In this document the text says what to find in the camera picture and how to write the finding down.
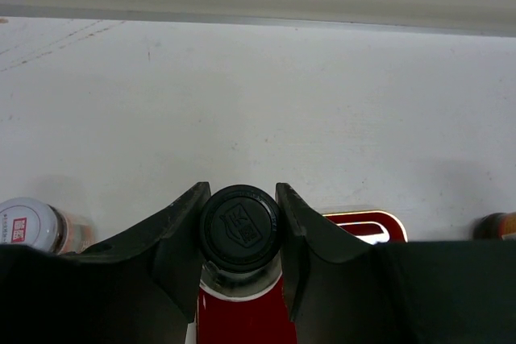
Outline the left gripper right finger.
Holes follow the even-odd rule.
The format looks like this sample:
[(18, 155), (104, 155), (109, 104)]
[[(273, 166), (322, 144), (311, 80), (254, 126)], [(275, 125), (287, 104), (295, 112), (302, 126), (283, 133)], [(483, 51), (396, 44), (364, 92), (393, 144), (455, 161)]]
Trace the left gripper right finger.
[(512, 241), (368, 244), (276, 186), (283, 295), (300, 343), (512, 343)]

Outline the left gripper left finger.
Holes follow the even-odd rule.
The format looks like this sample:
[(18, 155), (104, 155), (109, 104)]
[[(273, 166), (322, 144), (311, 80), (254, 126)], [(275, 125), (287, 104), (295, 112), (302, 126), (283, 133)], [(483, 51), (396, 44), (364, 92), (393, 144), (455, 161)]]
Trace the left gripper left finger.
[(82, 253), (1, 248), (4, 343), (183, 343), (197, 311), (210, 186)]

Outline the black cap sauce bottle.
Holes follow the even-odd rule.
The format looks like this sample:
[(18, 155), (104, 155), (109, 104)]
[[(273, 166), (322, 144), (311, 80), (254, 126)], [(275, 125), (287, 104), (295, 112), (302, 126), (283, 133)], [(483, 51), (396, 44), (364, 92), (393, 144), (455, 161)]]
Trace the black cap sauce bottle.
[(283, 236), (281, 211), (265, 191), (245, 184), (219, 190), (200, 217), (201, 289), (230, 302), (270, 292), (282, 274)]

